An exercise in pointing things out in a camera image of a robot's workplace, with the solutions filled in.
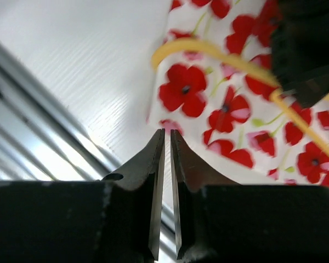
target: black object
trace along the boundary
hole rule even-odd
[[[164,130],[98,182],[0,182],[0,262],[153,262]],[[171,132],[182,262],[329,262],[329,189],[242,186]]]
[[[311,107],[329,93],[329,0],[278,0],[272,71],[285,94]]]

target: green leaf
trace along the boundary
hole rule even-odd
[[[208,74],[211,74],[213,72],[213,68],[212,67],[208,67],[205,69],[205,74],[208,75]]]
[[[261,127],[263,126],[265,123],[262,119],[252,119],[252,125],[254,125],[255,127]]]
[[[290,166],[290,167],[286,168],[284,171],[287,171],[288,173],[293,173],[295,171],[295,168]]]

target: yellow strap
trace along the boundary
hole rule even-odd
[[[167,56],[180,52],[180,51],[192,51],[192,52],[204,52],[211,57],[222,61],[240,71],[247,72],[253,78],[270,85],[272,87],[280,87],[276,77],[267,69],[261,68],[254,63],[244,61],[240,56],[236,54],[223,54],[219,47],[208,41],[192,39],[192,38],[180,38],[174,41],[170,41],[159,47],[152,55],[151,64],[156,70],[158,65]],[[290,107],[288,107],[282,99],[280,99],[281,90],[275,90],[270,99],[276,103],[283,112],[295,123],[295,125],[304,133],[306,133],[314,143],[321,148],[325,154],[329,156],[329,145],[315,133],[308,124]],[[324,98],[329,101],[329,94]]]

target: floral cloth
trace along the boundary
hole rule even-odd
[[[269,38],[279,19],[275,0],[174,0],[164,42],[205,39],[270,68]],[[148,121],[261,176],[329,186],[329,158],[269,100],[273,90],[206,54],[172,54],[158,67]],[[329,143],[329,102],[301,108],[285,101]]]

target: yellow handle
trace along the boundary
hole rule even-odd
[[[280,83],[276,77],[267,69],[259,67],[248,61],[244,61],[240,56],[236,54],[223,54],[219,47],[216,45],[203,40],[192,39],[192,38],[180,38],[171,42],[165,43],[159,47],[152,55],[151,64],[156,70],[158,65],[167,56],[180,52],[180,51],[192,51],[192,52],[204,52],[211,57],[220,60],[221,62],[228,64],[240,71],[245,71],[253,78],[270,85],[272,87],[280,87]],[[305,122],[292,108],[288,107],[280,98],[281,90],[276,89],[270,95],[271,101],[276,103],[283,112],[295,123],[295,125],[304,133],[306,133],[314,143],[321,148],[325,154],[329,156],[329,145],[320,138],[311,128],[309,128],[307,122]],[[324,98],[329,101],[329,94]]]

